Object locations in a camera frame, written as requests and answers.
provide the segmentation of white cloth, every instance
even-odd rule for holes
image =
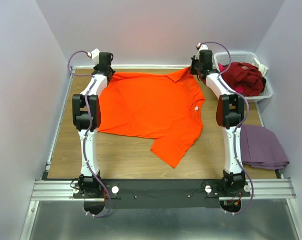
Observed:
[[[263,77],[266,75],[268,68],[265,65],[261,64],[256,58],[254,58],[252,65],[259,68],[259,71],[262,73]]]

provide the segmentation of red clothing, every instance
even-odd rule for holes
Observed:
[[[176,167],[202,130],[202,91],[185,68],[115,73],[100,98],[100,132],[155,139],[151,152]]]
[[[222,78],[232,89],[246,97],[258,96],[264,89],[262,73],[249,63],[233,62]]]

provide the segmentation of metal frame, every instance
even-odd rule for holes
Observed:
[[[181,69],[187,67],[188,65],[114,65],[115,69]],[[77,68],[86,69],[91,68],[91,66],[77,66],[72,68],[72,71],[75,71]],[[47,160],[47,165],[45,167],[45,171],[48,172],[51,164],[52,155],[54,152],[55,144],[57,141],[57,136],[60,130],[62,118],[64,115],[67,98],[69,95],[69,91],[73,82],[73,76],[71,75],[69,78],[68,88],[64,97],[63,110],[61,111],[61,115],[59,117],[59,124],[55,131],[54,140],[52,143],[52,147],[50,150],[50,154]],[[255,103],[258,116],[261,121],[261,125],[264,126],[261,112],[257,102]],[[39,206],[40,201],[88,201],[88,199],[74,199],[73,191],[70,187],[70,180],[40,180],[35,181],[29,208],[27,210],[26,218],[24,221],[22,233],[20,240],[28,240],[31,236],[33,224],[35,221],[37,208]],[[254,199],[286,199],[288,203],[288,208],[291,213],[298,237],[302,240],[302,217],[300,215],[297,202],[296,202],[296,194],[294,191],[293,184],[290,179],[254,179]],[[89,201],[103,201],[102,198],[89,199]]]

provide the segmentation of gray wall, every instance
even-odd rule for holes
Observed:
[[[0,0],[0,240],[19,239],[52,143],[66,60],[34,0]]]
[[[286,0],[256,51],[269,68],[274,96],[259,104],[265,126],[274,131],[291,164],[302,213],[302,0]]]
[[[284,0],[36,0],[66,58],[114,53],[114,64],[190,64],[198,42],[254,52]],[[213,50],[221,48],[212,46]],[[92,65],[79,56],[74,65]]]

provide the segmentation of dark red cloth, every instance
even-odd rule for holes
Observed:
[[[262,73],[249,63],[233,62],[222,78],[232,89],[242,88],[246,97],[258,96],[264,89]]]

